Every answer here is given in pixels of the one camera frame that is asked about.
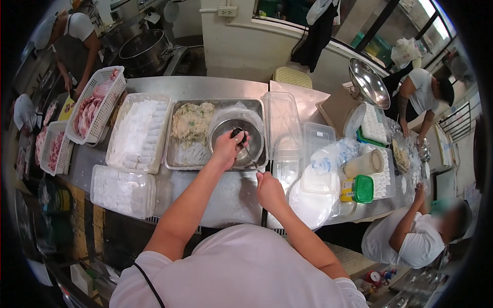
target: window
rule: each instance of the window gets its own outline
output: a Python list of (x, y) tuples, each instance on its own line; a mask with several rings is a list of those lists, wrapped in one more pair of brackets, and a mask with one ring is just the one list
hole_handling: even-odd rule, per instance
[[(315, 0), (258, 0), (257, 15), (307, 27)], [(422, 66), (447, 47), (456, 31), (434, 0), (341, 0), (339, 25), (332, 38), (371, 59), (387, 71), (397, 70), (390, 58), (398, 39), (420, 39), (429, 51)]]

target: electrical outlet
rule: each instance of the electrical outlet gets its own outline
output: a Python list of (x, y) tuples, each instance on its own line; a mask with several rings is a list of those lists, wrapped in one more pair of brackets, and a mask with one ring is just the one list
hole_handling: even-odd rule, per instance
[(220, 17), (235, 17), (237, 6), (220, 6), (217, 9), (217, 15)]

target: meat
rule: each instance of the meat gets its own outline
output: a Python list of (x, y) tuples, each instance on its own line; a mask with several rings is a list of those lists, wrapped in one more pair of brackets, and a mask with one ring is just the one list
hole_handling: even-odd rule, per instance
[(86, 137), (87, 132), (91, 127), (91, 123), (98, 113), (101, 103), (105, 99), (109, 89), (113, 85), (113, 82), (119, 73), (120, 71), (115, 68), (107, 81), (105, 81), (102, 85), (96, 86), (92, 95), (80, 102), (79, 109), (77, 110), (77, 114), (75, 115), (72, 125), (73, 130), (82, 138)]
[(52, 171), (55, 171), (55, 168), (57, 166), (58, 153), (60, 152), (60, 147), (62, 146), (64, 135), (65, 135), (64, 132), (59, 133), (56, 136), (55, 141), (53, 141), (51, 152), (50, 152), (50, 158), (48, 160), (48, 167)]
[(46, 131), (48, 130), (47, 126), (44, 126), (41, 132), (36, 136), (36, 155), (35, 161), (36, 165), (39, 166), (39, 162), (41, 160), (41, 150), (44, 145), (44, 139), (46, 138)]

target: cutting board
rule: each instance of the cutting board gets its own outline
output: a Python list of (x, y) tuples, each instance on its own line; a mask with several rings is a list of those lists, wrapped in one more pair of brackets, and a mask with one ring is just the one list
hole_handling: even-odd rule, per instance
[(70, 95), (67, 96), (65, 100), (65, 104), (60, 110), (60, 115), (58, 116), (58, 121), (68, 120), (70, 115), (72, 114), (73, 107), (75, 106), (75, 102), (70, 98)]

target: window frame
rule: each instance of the window frame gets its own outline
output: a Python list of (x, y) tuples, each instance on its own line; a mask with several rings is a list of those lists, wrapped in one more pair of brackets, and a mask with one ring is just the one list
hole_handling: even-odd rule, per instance
[[(254, 9), (254, 14), (253, 14), (254, 16), (252, 17), (252, 19), (265, 20), (264, 18), (258, 16), (259, 10), (260, 10), (260, 2), (261, 1), (262, 0), (255, 0), (255, 6), (254, 6), (255, 9)], [(375, 37), (375, 35), (377, 34), (378, 30), (380, 30), (380, 28), (385, 23), (385, 21), (387, 21), (387, 19), (390, 17), (390, 15), (392, 14), (392, 12), (397, 8), (397, 6), (399, 5), (399, 2), (400, 2), (400, 0), (390, 0), (387, 3), (387, 5), (385, 6), (385, 8), (382, 10), (382, 12), (380, 13), (380, 15), (375, 20), (375, 22), (371, 25), (370, 29), (365, 34), (365, 36), (363, 37), (363, 39), (358, 43), (358, 45), (356, 46), (356, 48), (353, 48), (352, 46), (350, 46), (350, 45), (348, 45), (348, 44), (346, 44), (344, 42), (341, 42), (341, 41), (337, 40), (334, 37), (331, 38), (331, 41), (334, 41), (334, 42), (336, 42), (338, 44), (341, 44), (341, 45), (343, 45), (343, 46), (345, 46), (345, 47), (353, 50), (354, 52), (358, 53), (359, 55), (361, 55), (364, 58), (368, 59), (369, 61), (373, 62), (374, 64), (380, 66), (387, 73), (391, 74), (391, 71), (390, 70), (395, 66), (394, 62), (391, 62), (390, 65), (388, 65), (387, 67), (383, 67), (382, 65), (380, 65), (379, 63), (377, 63), (376, 61), (374, 61), (373, 59), (371, 59), (370, 57), (368, 57), (364, 53), (362, 53), (362, 51), (370, 43), (370, 41)], [(436, 54), (435, 57), (433, 57), (426, 65), (424, 65), (424, 67), (423, 67), (424, 69), (427, 69), (433, 62), (435, 62), (436, 59), (438, 59), (440, 57), (440, 55), (443, 54), (444, 50), (447, 49), (447, 47), (449, 47), (449, 45), (452, 43), (452, 41), (456, 37), (456, 36), (452, 36), (447, 23), (445, 22), (443, 16), (440, 14), (440, 10), (437, 8), (437, 6), (435, 5), (435, 3), (432, 0), (429, 0), (429, 2), (431, 3), (431, 5), (433, 6), (433, 8), (435, 9), (435, 13), (430, 17), (430, 19), (426, 22), (426, 24), (423, 26), (423, 28), (418, 32), (418, 34), (416, 35), (415, 39), (421, 39), (422, 36), (426, 33), (426, 31), (428, 31), (428, 29), (433, 25), (433, 22), (436, 20), (436, 18), (440, 18), (441, 21), (442, 21), (442, 23), (443, 23), (443, 25), (444, 25), (444, 27), (445, 27), (445, 29), (447, 30), (447, 34), (450, 37), (450, 41), (439, 52), (437, 52), (437, 54)], [(285, 25), (285, 23), (282, 23), (282, 22), (276, 22), (274, 20), (269, 20), (269, 21), (274, 22), (274, 23), (279, 23), (279, 24)], [(304, 31), (308, 32), (308, 27), (297, 25), (295, 23), (291, 23), (291, 24), (292, 24), (292, 25), (290, 25), (291, 27), (295, 27), (297, 29), (304, 30)]]

